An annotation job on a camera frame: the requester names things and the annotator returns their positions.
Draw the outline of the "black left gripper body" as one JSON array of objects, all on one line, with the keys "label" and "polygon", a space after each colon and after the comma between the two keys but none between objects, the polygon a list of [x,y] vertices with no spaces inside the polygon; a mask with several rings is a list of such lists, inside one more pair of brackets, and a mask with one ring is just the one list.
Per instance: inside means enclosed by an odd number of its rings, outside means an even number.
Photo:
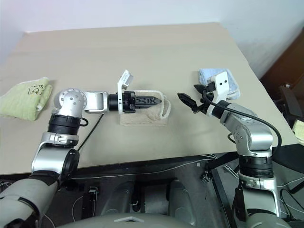
[{"label": "black left gripper body", "polygon": [[123,97],[123,112],[125,114],[133,114],[136,112],[135,108],[135,92],[125,91],[122,94]]}]

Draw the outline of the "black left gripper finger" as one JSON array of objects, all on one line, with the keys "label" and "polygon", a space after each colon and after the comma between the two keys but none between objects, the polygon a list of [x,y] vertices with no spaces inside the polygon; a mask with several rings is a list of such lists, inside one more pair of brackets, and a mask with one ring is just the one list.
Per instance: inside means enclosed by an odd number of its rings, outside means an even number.
[{"label": "black left gripper finger", "polygon": [[161,99],[155,97],[155,96],[150,96],[150,95],[139,95],[137,96],[138,101],[160,101]]},{"label": "black left gripper finger", "polygon": [[160,104],[161,102],[162,100],[156,97],[137,97],[136,108],[145,109]]}]

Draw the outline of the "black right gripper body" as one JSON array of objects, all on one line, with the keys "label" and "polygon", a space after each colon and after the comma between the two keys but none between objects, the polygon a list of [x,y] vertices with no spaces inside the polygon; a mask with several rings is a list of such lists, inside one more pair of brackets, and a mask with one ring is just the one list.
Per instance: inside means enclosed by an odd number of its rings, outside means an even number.
[{"label": "black right gripper body", "polygon": [[200,99],[200,102],[202,105],[197,106],[196,109],[192,109],[193,113],[196,114],[198,112],[202,112],[204,114],[207,114],[207,110],[209,108],[213,107],[213,110],[211,111],[211,114],[216,114],[217,113],[217,108],[213,105],[211,105],[210,101],[212,102],[213,100],[213,92],[215,91],[215,83],[209,83],[206,85],[207,93],[205,95],[202,95],[202,98]]}]

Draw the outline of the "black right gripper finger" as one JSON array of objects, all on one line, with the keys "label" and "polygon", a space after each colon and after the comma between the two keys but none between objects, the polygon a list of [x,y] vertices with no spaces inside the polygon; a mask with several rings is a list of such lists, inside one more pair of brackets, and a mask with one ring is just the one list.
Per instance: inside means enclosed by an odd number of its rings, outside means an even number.
[{"label": "black right gripper finger", "polygon": [[207,89],[205,85],[202,84],[195,84],[194,88],[201,94],[205,95],[207,93]]},{"label": "black right gripper finger", "polygon": [[187,94],[185,93],[177,93],[178,98],[191,109],[197,108],[197,103]]}]

